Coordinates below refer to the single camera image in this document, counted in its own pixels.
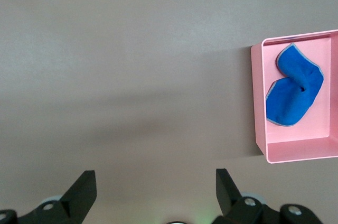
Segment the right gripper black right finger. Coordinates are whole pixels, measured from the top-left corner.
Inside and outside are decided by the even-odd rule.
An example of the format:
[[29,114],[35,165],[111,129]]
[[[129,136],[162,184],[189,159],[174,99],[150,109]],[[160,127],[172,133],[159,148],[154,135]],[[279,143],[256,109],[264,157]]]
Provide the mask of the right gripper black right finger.
[[222,215],[212,224],[283,224],[280,213],[252,196],[242,196],[226,169],[216,170],[216,195]]

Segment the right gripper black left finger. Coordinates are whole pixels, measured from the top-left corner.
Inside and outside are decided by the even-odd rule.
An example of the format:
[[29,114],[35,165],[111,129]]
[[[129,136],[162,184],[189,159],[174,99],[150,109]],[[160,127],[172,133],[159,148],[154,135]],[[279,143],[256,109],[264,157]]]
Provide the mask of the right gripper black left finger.
[[60,199],[33,211],[34,224],[82,224],[96,198],[95,171],[84,171]]

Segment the blue microfibre cloth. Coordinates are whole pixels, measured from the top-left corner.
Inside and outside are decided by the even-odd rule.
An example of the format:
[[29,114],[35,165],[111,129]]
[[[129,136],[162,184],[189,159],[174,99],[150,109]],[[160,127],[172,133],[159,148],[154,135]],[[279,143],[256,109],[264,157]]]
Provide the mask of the blue microfibre cloth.
[[313,105],[324,82],[322,69],[291,43],[276,58],[283,75],[266,94],[266,118],[279,126],[294,126]]

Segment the pink plastic bin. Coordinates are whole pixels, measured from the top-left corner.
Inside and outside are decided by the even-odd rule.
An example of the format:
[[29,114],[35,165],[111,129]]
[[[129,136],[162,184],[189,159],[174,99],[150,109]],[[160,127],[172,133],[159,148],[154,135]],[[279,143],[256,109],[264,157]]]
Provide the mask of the pink plastic bin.
[[[265,98],[282,78],[276,66],[283,48],[296,46],[323,72],[323,85],[308,112],[293,126],[266,118]],[[338,157],[338,30],[267,38],[251,47],[256,143],[269,163]]]

